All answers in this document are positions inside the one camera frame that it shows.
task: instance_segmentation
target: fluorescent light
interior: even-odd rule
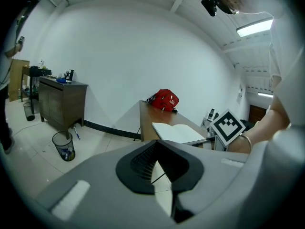
[[[266,20],[257,21],[257,22],[242,26],[240,28],[237,28],[236,31],[240,37],[247,36],[250,34],[261,32],[261,31],[267,31],[267,30],[270,30],[272,21],[273,21],[273,19],[270,19],[270,18],[266,19]]]
[[[258,95],[264,96],[264,97],[273,97],[273,95],[271,95],[271,94],[258,93]]]

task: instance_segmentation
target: trash can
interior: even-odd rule
[[[32,121],[35,119],[35,115],[32,113],[32,104],[30,102],[27,102],[23,105],[25,117],[28,121]]]
[[[64,161],[71,161],[75,158],[75,150],[71,133],[58,132],[53,136],[52,142]]]

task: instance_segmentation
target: wooden cabinet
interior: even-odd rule
[[[40,77],[41,121],[46,119],[65,131],[76,122],[80,122],[83,126],[87,86],[75,81],[58,83],[47,77]]]

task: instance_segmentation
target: camera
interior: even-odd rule
[[[215,0],[201,0],[201,4],[205,7],[211,16],[215,16],[217,12]]]

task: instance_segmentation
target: person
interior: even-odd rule
[[[269,47],[272,89],[289,74],[296,58],[303,53],[303,42],[296,29],[295,16],[289,8],[289,0],[215,0],[216,5],[227,14],[258,14],[267,12],[273,17]],[[273,135],[286,129],[288,115],[276,94],[270,110],[252,129],[237,137],[228,147],[230,152],[250,153],[254,144],[270,140]]]
[[[15,143],[11,136],[12,130],[6,122],[5,100],[8,96],[12,57],[22,50],[22,43],[16,44],[18,28],[17,22],[21,16],[22,15],[20,14],[17,20],[12,24],[4,44],[2,45],[0,55],[0,141],[6,154],[10,153]]]

